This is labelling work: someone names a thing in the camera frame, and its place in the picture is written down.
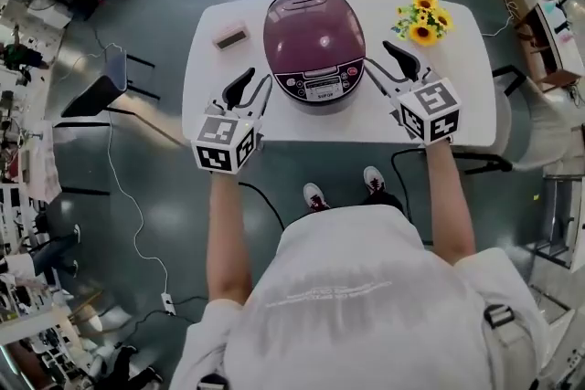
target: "rice cooker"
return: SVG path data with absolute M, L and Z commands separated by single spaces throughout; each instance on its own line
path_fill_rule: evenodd
M 264 50 L 276 82 L 306 110 L 343 109 L 364 73 L 364 33 L 346 0 L 275 0 Z

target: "white sneaker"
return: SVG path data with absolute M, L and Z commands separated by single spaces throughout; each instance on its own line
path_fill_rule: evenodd
M 73 227 L 73 233 L 75 233 L 77 235 L 77 243 L 79 244 L 81 242 L 81 227 L 80 227 L 80 225 L 75 225 Z
M 323 211 L 331 208 L 326 202 L 323 192 L 316 184 L 309 183 L 303 187 L 304 201 L 313 211 Z
M 386 190 L 386 182 L 382 173 L 374 166 L 368 166 L 364 169 L 364 183 L 370 195 L 374 192 Z

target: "sneaker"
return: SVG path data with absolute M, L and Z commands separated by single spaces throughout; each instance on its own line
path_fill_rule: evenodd
M 151 371 L 153 371 L 153 374 L 154 374 L 153 380 L 155 382 L 158 382 L 159 384 L 161 384 L 163 382 L 163 377 L 161 377 L 160 374 L 157 373 L 156 370 L 151 365 L 146 367 L 146 369 L 150 369 Z
M 314 212 L 328 210 L 331 208 L 326 202 L 323 192 L 313 183 L 306 184 L 303 187 L 304 201 Z
M 386 190 L 384 176 L 374 166 L 368 166 L 364 169 L 364 183 L 366 183 L 370 195 L 378 190 L 381 190 L 382 192 Z
M 77 236 L 77 243 L 81 242 L 81 228 L 80 225 L 75 225 L 73 227 L 73 233 Z

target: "person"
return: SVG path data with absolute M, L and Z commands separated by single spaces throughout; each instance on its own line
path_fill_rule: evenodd
M 51 268 L 64 271 L 75 278 L 79 269 L 77 260 L 66 264 L 62 256 L 80 241 L 81 228 L 80 225 L 75 225 L 73 232 L 67 236 L 52 238 L 24 254 L 7 255 L 0 259 L 0 280 L 6 285 L 43 289 L 45 285 L 36 277 Z
M 21 65 L 36 67 L 37 69 L 47 70 L 49 65 L 43 60 L 40 52 L 20 44 L 18 36 L 19 26 L 16 25 L 13 30 L 15 37 L 14 44 L 5 46 L 0 43 L 0 57 L 4 61 L 4 65 L 9 70 L 18 70 Z
M 112 390 L 114 388 L 141 390 L 151 382 L 161 384 L 163 378 L 150 366 L 137 376 L 130 378 L 130 358 L 136 353 L 138 350 L 133 346 L 123 346 L 118 353 L 112 373 L 97 382 L 94 386 L 95 390 Z
M 209 303 L 171 390 L 529 388 L 547 326 L 505 252 L 476 252 L 449 143 L 426 155 L 432 252 L 370 166 L 361 206 L 305 186 L 313 213 L 284 230 L 253 290 L 237 178 L 212 173 Z

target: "rice cooker control panel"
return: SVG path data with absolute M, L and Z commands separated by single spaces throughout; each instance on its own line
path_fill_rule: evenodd
M 284 91 L 305 103 L 328 102 L 343 98 L 357 85 L 364 73 L 360 58 L 328 69 L 280 73 L 275 77 Z

